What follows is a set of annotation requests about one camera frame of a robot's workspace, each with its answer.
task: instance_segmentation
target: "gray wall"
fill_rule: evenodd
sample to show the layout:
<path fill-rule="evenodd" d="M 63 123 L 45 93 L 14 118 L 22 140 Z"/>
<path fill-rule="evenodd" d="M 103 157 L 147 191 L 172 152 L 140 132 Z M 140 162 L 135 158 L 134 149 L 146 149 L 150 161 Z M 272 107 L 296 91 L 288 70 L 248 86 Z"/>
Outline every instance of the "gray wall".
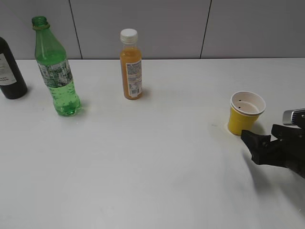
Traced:
<path fill-rule="evenodd" d="M 44 15 L 69 58 L 80 59 L 71 10 L 67 0 L 0 0 L 0 37 L 15 59 L 34 59 L 35 31 L 31 19 Z"/>
<path fill-rule="evenodd" d="M 16 59 L 33 59 L 31 18 L 45 15 L 70 59 L 117 59 L 130 27 L 147 59 L 305 57 L 304 9 L 304 0 L 0 0 L 0 36 Z"/>
<path fill-rule="evenodd" d="M 212 0 L 202 58 L 305 57 L 304 0 Z"/>

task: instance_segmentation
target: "wine bottle label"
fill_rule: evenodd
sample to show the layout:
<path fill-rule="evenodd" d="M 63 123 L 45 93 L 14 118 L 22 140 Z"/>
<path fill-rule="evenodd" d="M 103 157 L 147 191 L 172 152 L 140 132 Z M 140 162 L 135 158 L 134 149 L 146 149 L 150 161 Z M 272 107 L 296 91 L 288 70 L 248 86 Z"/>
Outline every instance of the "wine bottle label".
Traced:
<path fill-rule="evenodd" d="M 6 86 L 16 82 L 17 80 L 6 61 L 4 54 L 0 54 L 0 85 Z"/>

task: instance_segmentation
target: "green plastic bottle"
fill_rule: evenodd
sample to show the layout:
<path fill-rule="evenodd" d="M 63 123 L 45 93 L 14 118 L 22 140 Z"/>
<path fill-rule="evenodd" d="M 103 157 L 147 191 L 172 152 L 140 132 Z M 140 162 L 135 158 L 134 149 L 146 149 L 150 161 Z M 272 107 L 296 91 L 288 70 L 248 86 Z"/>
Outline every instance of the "green plastic bottle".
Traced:
<path fill-rule="evenodd" d="M 36 31 L 35 58 L 53 97 L 55 110 L 59 115 L 74 115 L 81 102 L 75 92 L 66 51 L 50 31 L 45 17 L 34 17 L 32 24 Z"/>

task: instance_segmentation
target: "yellow paper cup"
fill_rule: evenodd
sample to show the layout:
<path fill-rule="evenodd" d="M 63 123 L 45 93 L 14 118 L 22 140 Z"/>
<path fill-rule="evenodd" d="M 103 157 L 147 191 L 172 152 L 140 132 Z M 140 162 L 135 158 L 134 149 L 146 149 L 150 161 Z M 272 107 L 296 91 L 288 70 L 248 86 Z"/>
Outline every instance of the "yellow paper cup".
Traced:
<path fill-rule="evenodd" d="M 251 130 L 254 122 L 265 111 L 266 103 L 253 92 L 236 92 L 231 97 L 229 131 L 240 136 L 242 130 Z"/>

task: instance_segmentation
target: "juice bottle label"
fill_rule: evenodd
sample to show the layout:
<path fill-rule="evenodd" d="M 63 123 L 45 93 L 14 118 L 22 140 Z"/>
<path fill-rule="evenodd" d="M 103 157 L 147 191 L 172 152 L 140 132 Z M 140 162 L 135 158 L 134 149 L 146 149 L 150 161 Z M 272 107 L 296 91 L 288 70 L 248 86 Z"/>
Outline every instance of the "juice bottle label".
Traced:
<path fill-rule="evenodd" d="M 128 94 L 132 98 L 142 92 L 142 63 L 141 60 L 135 63 L 126 63 Z"/>

